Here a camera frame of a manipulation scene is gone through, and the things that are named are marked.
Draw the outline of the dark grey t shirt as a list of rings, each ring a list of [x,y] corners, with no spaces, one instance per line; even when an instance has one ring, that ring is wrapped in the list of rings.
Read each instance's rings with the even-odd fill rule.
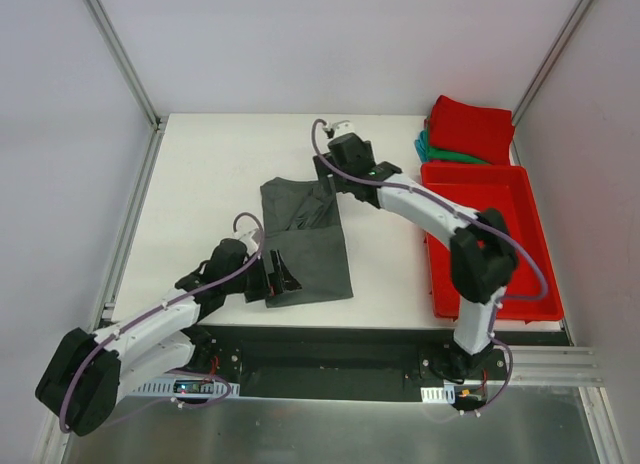
[[[265,250],[281,261],[301,288],[266,299],[269,308],[353,297],[336,194],[317,181],[276,177],[260,187]]]

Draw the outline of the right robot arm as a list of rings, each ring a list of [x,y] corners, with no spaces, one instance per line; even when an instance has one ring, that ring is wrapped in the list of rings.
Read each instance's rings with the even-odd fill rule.
[[[318,178],[378,209],[396,214],[436,238],[450,253],[450,279],[460,296],[450,353],[452,371],[473,378],[486,365],[498,300],[518,266],[501,214],[480,213],[430,191],[389,163],[369,163],[361,176],[350,176],[326,154],[313,158]]]

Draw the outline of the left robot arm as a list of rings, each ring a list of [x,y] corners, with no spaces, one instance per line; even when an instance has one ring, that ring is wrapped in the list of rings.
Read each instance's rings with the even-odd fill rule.
[[[85,436],[102,426],[127,394],[156,376],[178,368],[204,371],[211,340],[197,325],[227,296],[254,302],[301,288],[280,252],[260,257],[239,241],[225,240],[150,308],[93,332],[66,333],[35,397],[57,417],[63,433]]]

